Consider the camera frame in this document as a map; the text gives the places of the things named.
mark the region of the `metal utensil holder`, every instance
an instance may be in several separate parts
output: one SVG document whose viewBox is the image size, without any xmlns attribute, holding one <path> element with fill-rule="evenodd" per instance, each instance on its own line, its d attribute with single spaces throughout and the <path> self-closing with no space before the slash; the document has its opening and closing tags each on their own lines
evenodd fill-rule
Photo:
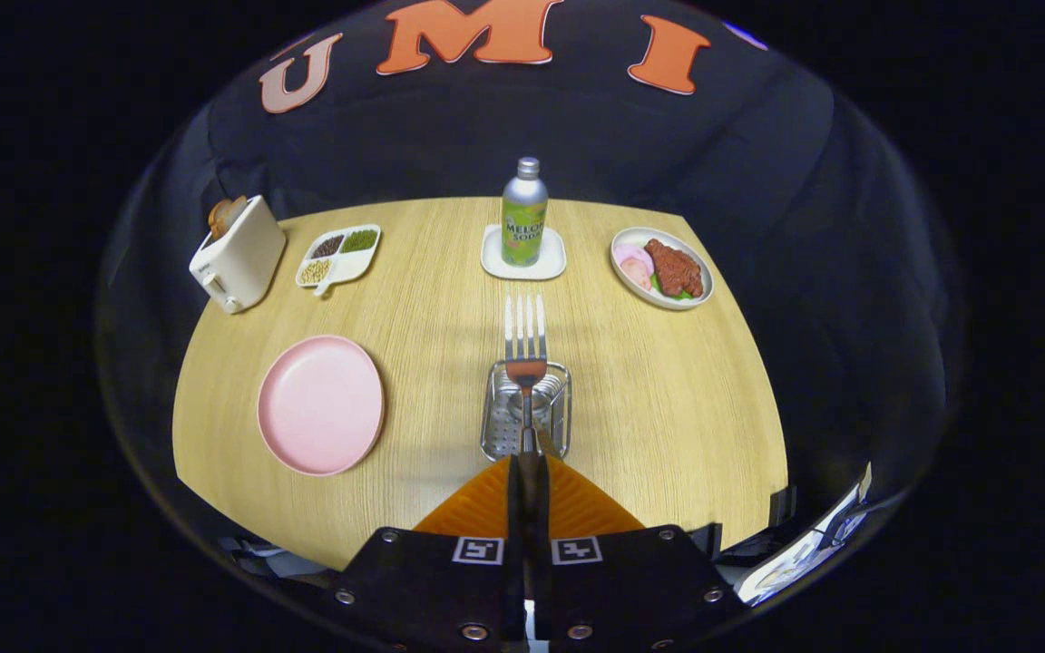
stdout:
<svg viewBox="0 0 1045 653">
<path fill-rule="evenodd" d="M 547 364 L 547 376 L 534 384 L 532 415 L 535 429 L 551 435 L 554 454 L 563 459 L 572 447 L 572 373 L 557 363 Z M 491 462 L 518 453 L 522 430 L 522 395 L 506 375 L 506 360 L 490 367 L 482 413 L 482 453 Z"/>
</svg>

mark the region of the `plate of food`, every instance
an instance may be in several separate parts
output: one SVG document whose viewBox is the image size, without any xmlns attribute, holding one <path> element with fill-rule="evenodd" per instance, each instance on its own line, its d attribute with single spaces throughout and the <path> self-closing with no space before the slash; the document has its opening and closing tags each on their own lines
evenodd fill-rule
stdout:
<svg viewBox="0 0 1045 653">
<path fill-rule="evenodd" d="M 610 265 L 640 298 L 671 310 L 696 308 L 712 297 L 712 272 L 696 250 L 658 229 L 633 227 L 610 240 Z"/>
<path fill-rule="evenodd" d="M 352 281 L 369 269 L 378 241 L 381 227 L 376 224 L 327 231 L 308 244 L 296 282 L 306 288 L 316 286 L 314 294 L 320 297 L 331 284 Z"/>
</svg>

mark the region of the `bread slice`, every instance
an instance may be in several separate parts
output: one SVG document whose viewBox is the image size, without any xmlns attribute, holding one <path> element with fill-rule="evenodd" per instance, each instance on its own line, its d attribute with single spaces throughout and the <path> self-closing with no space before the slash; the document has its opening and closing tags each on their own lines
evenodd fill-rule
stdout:
<svg viewBox="0 0 1045 653">
<path fill-rule="evenodd" d="M 231 200 L 224 199 L 216 203 L 216 206 L 212 207 L 211 211 L 208 211 L 208 228 L 212 232 L 212 241 L 216 241 L 220 236 L 228 234 L 227 229 L 224 228 L 224 223 L 220 220 L 220 215 L 227 212 L 231 205 Z"/>
<path fill-rule="evenodd" d="M 236 220 L 240 217 L 241 212 L 245 212 L 245 207 L 248 206 L 249 199 L 245 197 L 245 195 L 240 195 L 228 204 L 228 207 L 225 208 L 223 214 L 216 215 L 216 217 L 220 220 L 220 225 L 224 227 L 225 234 L 228 234 L 228 230 L 232 229 L 233 224 L 236 224 Z"/>
</svg>

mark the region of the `white coaster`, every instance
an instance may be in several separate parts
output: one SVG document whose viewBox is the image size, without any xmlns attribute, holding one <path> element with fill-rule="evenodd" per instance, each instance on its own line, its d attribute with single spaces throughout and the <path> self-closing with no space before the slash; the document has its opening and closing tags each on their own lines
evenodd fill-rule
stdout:
<svg viewBox="0 0 1045 653">
<path fill-rule="evenodd" d="M 552 228 L 543 228 L 539 244 L 539 260 L 528 267 L 518 267 L 503 260 L 503 226 L 488 224 L 482 235 L 482 269 L 498 278 L 528 278 L 542 281 L 559 277 L 567 269 L 567 250 L 563 236 Z"/>
</svg>

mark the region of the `beans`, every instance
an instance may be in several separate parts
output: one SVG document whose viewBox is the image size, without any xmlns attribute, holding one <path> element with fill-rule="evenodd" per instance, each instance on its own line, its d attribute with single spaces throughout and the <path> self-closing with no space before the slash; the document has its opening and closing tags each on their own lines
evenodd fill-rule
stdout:
<svg viewBox="0 0 1045 653">
<path fill-rule="evenodd" d="M 325 274 L 328 274 L 328 264 L 330 263 L 332 263 L 331 260 L 322 259 L 307 264 L 301 272 L 302 284 L 316 284 L 316 282 L 321 281 Z"/>
<path fill-rule="evenodd" d="M 354 231 L 353 234 L 349 234 L 349 237 L 345 239 L 345 243 L 341 246 L 341 253 L 368 250 L 374 247 L 376 241 L 377 232 L 373 231 L 373 229 Z"/>
<path fill-rule="evenodd" d="M 344 235 L 332 236 L 332 238 L 325 240 L 322 244 L 317 244 L 317 249 L 312 252 L 315 258 L 327 257 L 335 255 L 336 248 L 341 247 L 341 239 L 345 238 Z"/>
</svg>

